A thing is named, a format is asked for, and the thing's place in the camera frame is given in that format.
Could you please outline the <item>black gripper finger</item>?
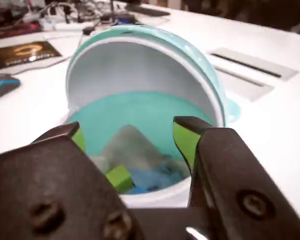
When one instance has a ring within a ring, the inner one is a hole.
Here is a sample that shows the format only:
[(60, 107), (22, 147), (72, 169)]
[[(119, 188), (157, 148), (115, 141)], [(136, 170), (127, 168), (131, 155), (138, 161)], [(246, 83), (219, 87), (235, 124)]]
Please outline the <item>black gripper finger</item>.
[(139, 224), (75, 143), (78, 122), (0, 154), (0, 240), (140, 240)]
[(238, 133), (194, 116), (173, 119), (210, 240), (300, 240), (300, 217)]

